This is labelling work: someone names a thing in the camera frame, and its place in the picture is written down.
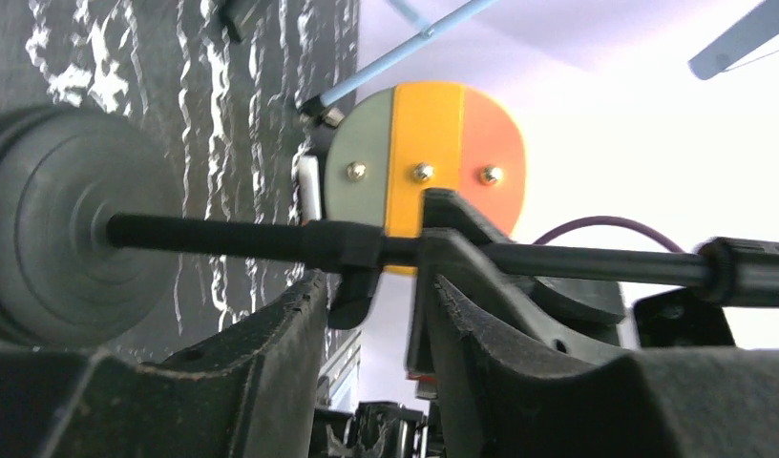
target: marble wall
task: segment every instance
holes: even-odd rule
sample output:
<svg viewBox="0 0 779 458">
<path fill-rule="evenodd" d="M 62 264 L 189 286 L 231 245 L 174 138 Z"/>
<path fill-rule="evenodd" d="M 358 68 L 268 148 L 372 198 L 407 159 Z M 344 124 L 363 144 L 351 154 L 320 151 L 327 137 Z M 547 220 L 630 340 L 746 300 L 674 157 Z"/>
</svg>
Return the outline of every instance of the marble wall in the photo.
<svg viewBox="0 0 779 458">
<path fill-rule="evenodd" d="M 296 223 L 296 164 L 311 147 L 296 107 L 355 70 L 358 1 L 251 2 L 254 35 L 235 44 L 213 0 L 0 0 L 0 113 L 54 102 L 125 115 L 162 145 L 185 216 Z M 165 358 L 303 273 L 226 257 L 179 265 L 172 294 L 109 345 L 117 354 Z"/>
</svg>

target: white wall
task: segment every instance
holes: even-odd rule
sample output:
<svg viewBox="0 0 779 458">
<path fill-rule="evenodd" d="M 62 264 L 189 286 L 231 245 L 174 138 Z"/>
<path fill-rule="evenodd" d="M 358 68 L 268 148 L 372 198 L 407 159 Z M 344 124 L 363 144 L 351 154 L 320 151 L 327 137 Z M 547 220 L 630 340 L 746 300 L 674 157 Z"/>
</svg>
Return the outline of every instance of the white wall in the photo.
<svg viewBox="0 0 779 458">
<path fill-rule="evenodd" d="M 362 14 L 362 65 L 413 33 L 381 0 L 365 0 Z M 712 236 L 779 240 L 779 55 L 698 81 L 685 61 L 725 27 L 692 24 L 648 37 L 642 48 L 621 50 L 620 60 L 589 73 L 474 22 L 381 74 L 359 95 L 409 80 L 451 80 L 505 105 L 528 148 L 528 194 L 516 230 L 522 242 L 591 215 L 639 220 L 690 250 Z M 614 228 L 584 229 L 557 243 L 659 249 Z M 396 350 L 406 342 L 410 299 L 402 284 L 385 281 L 391 289 L 383 288 L 376 304 L 382 318 L 366 325 L 368 335 L 379 336 L 365 343 L 367 398 L 411 395 L 409 385 L 394 385 L 386 372 L 381 387 L 370 382 L 372 364 L 394 367 L 396 380 L 402 376 Z M 629 302 L 659 290 L 624 286 Z M 728 313 L 739 345 L 779 347 L 779 311 Z M 373 352 L 386 358 L 371 362 Z"/>
</svg>

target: black weight plate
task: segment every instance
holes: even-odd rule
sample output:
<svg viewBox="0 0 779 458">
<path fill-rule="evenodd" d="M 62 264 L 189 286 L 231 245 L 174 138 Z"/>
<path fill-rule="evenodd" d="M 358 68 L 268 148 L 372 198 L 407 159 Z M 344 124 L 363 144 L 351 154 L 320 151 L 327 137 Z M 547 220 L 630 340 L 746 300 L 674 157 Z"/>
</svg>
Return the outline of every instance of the black weight plate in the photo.
<svg viewBox="0 0 779 458">
<path fill-rule="evenodd" d="M 178 182 L 121 117 L 54 110 L 20 134 L 0 144 L 0 313 L 38 344 L 102 344 L 151 311 L 178 262 L 111 247 L 105 223 L 180 215 Z"/>
</svg>

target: yellow panel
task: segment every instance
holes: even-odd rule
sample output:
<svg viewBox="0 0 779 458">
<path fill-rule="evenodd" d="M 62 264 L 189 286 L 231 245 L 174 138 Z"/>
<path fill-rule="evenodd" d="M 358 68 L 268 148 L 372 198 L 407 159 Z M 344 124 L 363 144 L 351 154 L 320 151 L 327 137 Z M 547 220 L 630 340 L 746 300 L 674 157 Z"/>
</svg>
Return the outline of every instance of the yellow panel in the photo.
<svg viewBox="0 0 779 458">
<path fill-rule="evenodd" d="M 388 235 L 420 235 L 423 191 L 459 186 L 464 93 L 464 87 L 454 83 L 410 83 L 395 88 L 385 219 Z M 425 183 L 413 179 L 420 163 L 434 169 Z M 414 272 L 394 266 L 387 270 Z"/>
</svg>

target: black metal frame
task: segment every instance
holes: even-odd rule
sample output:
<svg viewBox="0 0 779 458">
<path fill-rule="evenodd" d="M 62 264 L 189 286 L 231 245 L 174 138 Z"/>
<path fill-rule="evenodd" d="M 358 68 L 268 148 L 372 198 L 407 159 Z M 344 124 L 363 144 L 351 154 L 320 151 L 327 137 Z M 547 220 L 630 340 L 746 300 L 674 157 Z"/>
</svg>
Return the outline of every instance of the black metal frame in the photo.
<svg viewBox="0 0 779 458">
<path fill-rule="evenodd" d="M 436 380 L 428 422 L 451 458 L 779 456 L 779 352 L 712 347 L 734 345 L 721 306 L 779 306 L 776 243 L 716 239 L 698 255 L 515 245 L 444 190 L 426 193 L 419 239 L 335 221 L 289 228 L 145 216 L 115 217 L 109 237 L 343 274 L 328 314 L 342 327 L 367 315 L 383 265 L 416 265 L 408 365 Z M 533 277 L 541 274 L 689 286 L 638 303 L 641 340 L 710 347 L 632 352 L 603 342 L 622 304 L 570 300 L 569 283 L 546 294 L 549 279 Z M 315 415 L 325 324 L 325 281 L 312 272 L 162 364 L 129 366 L 99 351 L 0 352 L 0 456 L 420 454 L 396 440 L 409 438 L 403 428 L 419 430 L 419 413 L 372 404 L 355 416 Z M 347 433 L 347 424 L 368 429 Z"/>
</svg>

